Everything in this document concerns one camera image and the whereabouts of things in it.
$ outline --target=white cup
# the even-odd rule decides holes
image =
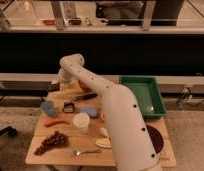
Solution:
[[[88,131],[90,123],[90,117],[87,113],[76,114],[73,118],[73,124],[79,129],[83,134],[86,134]]]

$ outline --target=orange object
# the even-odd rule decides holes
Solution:
[[[82,88],[82,90],[83,90],[84,92],[89,92],[89,91],[91,91],[91,89],[90,89],[89,87],[87,87],[83,82],[81,82],[81,81],[78,80],[78,83],[79,83],[79,86]]]
[[[99,119],[101,119],[104,122],[104,113],[99,112]]]
[[[49,119],[47,121],[45,121],[44,126],[49,127],[55,124],[60,124],[60,123],[65,123],[65,124],[70,124],[69,121],[65,120],[65,119]]]
[[[43,20],[43,23],[45,25],[55,25],[55,20],[54,19],[47,19],[47,20]]]

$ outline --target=carrot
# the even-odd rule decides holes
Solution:
[[[44,126],[46,127],[49,127],[49,126],[52,126],[52,125],[55,125],[55,124],[60,124],[60,123],[65,123],[65,124],[70,124],[70,122],[68,120],[65,120],[65,119],[49,119],[47,121],[44,122]]]

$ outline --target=metal spoon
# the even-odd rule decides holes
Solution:
[[[74,156],[79,156],[83,153],[101,153],[102,150],[98,149],[98,150],[85,150],[85,151],[79,151],[79,150],[74,150],[73,154]]]

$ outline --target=blue object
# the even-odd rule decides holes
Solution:
[[[80,112],[87,113],[91,118],[98,117],[98,109],[95,107],[82,107],[80,108]]]
[[[48,116],[54,117],[55,116],[55,107],[53,101],[44,101],[41,104],[41,109],[44,113]]]

